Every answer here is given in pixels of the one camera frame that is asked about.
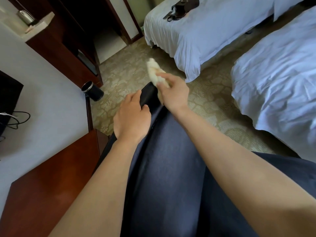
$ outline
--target black television screen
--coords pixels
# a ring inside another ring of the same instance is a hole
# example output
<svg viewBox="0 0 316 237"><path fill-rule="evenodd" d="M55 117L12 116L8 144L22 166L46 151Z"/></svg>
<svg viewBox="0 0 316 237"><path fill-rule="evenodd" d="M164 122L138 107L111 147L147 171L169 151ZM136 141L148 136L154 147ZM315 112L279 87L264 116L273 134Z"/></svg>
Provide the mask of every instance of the black television screen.
<svg viewBox="0 0 316 237"><path fill-rule="evenodd" d="M0 71L0 113L12 115L18 102L23 85ZM10 121L10 116L0 115L0 135Z"/></svg>

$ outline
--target floral carpet pattern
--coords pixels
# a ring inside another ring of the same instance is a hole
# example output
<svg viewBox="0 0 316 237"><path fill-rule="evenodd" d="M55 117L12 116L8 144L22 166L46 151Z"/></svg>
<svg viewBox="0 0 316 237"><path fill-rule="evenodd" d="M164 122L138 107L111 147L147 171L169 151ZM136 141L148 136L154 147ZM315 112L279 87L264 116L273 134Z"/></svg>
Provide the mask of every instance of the floral carpet pattern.
<svg viewBox="0 0 316 237"><path fill-rule="evenodd" d="M303 8L296 6L275 23L268 20L243 34L202 65L200 76L188 83L189 106L222 133L251 151L295 156L295 153L270 133L255 130L249 117L235 107L231 96L230 71L234 62L260 39L290 22ZM144 38L125 47L100 65L104 97L91 102L93 126L103 133L113 132L113 116L125 95L142 89L148 82L146 62L154 58L160 67L185 78L174 60L160 48L150 48Z"/></svg>

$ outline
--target white bedding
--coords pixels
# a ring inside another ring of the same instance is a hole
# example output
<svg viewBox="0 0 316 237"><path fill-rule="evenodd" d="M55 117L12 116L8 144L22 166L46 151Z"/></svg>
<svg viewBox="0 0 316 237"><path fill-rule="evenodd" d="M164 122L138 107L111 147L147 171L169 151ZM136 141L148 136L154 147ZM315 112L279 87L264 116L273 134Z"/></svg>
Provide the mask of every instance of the white bedding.
<svg viewBox="0 0 316 237"><path fill-rule="evenodd" d="M145 18L148 45L157 45L174 58L186 82L200 75L200 66L224 46L259 24L275 10L281 15L302 0L200 0L200 6L178 21L163 17L179 0L165 0Z"/></svg>
<svg viewBox="0 0 316 237"><path fill-rule="evenodd" d="M256 129L316 162L316 7L240 57L232 81L232 96Z"/></svg>

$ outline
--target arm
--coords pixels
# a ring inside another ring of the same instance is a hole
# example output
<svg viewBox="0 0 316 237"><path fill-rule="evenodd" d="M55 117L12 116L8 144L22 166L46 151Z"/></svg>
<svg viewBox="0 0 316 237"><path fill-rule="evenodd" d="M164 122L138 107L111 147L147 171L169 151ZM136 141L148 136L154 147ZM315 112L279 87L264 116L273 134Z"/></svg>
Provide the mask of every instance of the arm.
<svg viewBox="0 0 316 237"><path fill-rule="evenodd" d="M219 132L188 108L179 77L157 74L169 111L184 127L212 175L260 236L314 236L316 200L277 168Z"/></svg>
<svg viewBox="0 0 316 237"><path fill-rule="evenodd" d="M117 141L49 237L120 236L128 172L151 115L141 91L128 94L114 117Z"/></svg>

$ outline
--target black trash can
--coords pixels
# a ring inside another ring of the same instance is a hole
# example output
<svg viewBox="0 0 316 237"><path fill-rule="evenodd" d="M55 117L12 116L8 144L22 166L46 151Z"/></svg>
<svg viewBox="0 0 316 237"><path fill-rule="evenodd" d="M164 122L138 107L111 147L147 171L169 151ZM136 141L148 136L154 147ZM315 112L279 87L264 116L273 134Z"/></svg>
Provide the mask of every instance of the black trash can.
<svg viewBox="0 0 316 237"><path fill-rule="evenodd" d="M104 95L104 92L100 88L98 88L92 81L88 81L87 83L85 83L81 90L83 91L83 93L86 94L86 96L89 96L94 101L100 100Z"/></svg>

